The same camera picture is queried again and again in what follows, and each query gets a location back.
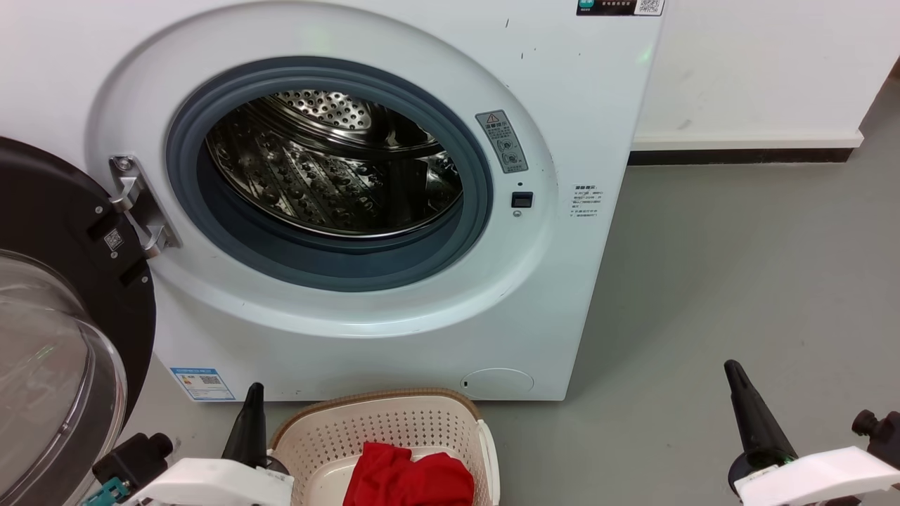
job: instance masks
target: basket handle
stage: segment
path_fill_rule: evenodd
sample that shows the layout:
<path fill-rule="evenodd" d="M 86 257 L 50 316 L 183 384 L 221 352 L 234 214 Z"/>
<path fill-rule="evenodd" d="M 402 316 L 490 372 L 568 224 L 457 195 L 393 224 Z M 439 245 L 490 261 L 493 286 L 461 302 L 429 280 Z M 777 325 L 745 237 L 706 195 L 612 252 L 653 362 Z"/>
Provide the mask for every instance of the basket handle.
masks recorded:
<path fill-rule="evenodd" d="M 500 462 L 497 461 L 497 447 L 494 446 L 494 437 L 491 429 L 484 420 L 478 420 L 478 439 L 481 441 L 481 455 L 487 465 L 488 494 L 493 506 L 500 506 Z"/>

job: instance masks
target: gray floor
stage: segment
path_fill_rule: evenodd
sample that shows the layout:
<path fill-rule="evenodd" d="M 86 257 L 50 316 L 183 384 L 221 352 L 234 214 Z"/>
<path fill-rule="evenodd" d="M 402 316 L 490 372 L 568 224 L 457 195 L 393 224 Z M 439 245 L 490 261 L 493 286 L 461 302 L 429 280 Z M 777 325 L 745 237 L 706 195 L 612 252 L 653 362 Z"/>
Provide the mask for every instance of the gray floor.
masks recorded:
<path fill-rule="evenodd" d="M 738 504 L 727 358 L 801 455 L 861 444 L 861 409 L 900 411 L 900 84 L 862 131 L 844 165 L 628 170 L 568 399 L 481 405 L 503 504 Z M 296 409 L 270 405 L 270 429 Z M 237 410 L 154 362 L 126 435 L 216 456 Z"/>

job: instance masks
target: white wall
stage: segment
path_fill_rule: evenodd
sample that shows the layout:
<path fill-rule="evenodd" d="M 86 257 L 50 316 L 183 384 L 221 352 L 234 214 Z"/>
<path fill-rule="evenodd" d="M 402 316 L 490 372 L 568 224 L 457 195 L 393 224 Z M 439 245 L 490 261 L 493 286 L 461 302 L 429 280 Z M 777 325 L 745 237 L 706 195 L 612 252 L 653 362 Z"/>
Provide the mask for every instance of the white wall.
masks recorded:
<path fill-rule="evenodd" d="M 668 0 L 634 149 L 856 147 L 900 0 Z"/>

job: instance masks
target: stainless steel drum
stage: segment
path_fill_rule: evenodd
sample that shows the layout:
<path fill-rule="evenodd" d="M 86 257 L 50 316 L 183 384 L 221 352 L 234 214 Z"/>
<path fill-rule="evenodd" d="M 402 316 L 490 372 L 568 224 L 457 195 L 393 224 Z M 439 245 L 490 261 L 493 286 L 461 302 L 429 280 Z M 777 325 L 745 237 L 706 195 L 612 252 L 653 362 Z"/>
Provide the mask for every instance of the stainless steel drum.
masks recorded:
<path fill-rule="evenodd" d="M 379 104 L 295 90 L 241 105 L 206 137 L 241 197 L 293 227 L 389 238 L 427 226 L 462 195 L 434 137 Z"/>

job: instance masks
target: brown basket rim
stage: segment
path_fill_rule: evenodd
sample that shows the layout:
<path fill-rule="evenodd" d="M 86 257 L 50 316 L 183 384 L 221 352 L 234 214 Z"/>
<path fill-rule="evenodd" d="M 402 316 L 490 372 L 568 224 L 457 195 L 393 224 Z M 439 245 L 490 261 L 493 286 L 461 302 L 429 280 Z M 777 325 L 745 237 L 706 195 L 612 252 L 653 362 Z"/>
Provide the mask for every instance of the brown basket rim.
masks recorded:
<path fill-rule="evenodd" d="M 468 397 L 462 395 L 461 393 L 450 390 L 449 388 L 403 388 L 400 390 L 379 390 L 376 392 L 369 393 L 358 393 L 356 395 L 348 395 L 346 397 L 338 397 L 337 399 L 332 399 L 330 401 L 317 402 L 312 404 L 311 406 L 307 406 L 300 411 L 297 411 L 291 418 L 282 422 L 282 424 L 278 427 L 278 430 L 275 431 L 275 434 L 272 436 L 272 442 L 269 444 L 271 449 L 277 449 L 278 443 L 281 442 L 282 436 L 287 430 L 299 419 L 309 416 L 313 413 L 318 413 L 320 411 L 330 410 L 332 408 L 339 408 L 341 406 L 347 406 L 350 404 L 358 404 L 360 402 L 369 402 L 369 401 L 380 401 L 382 399 L 395 399 L 402 397 L 446 397 L 448 399 L 453 399 L 454 401 L 459 402 L 469 412 L 476 420 L 482 420 L 482 414 L 478 411 L 478 407 L 475 406 L 474 402 L 470 401 Z"/>

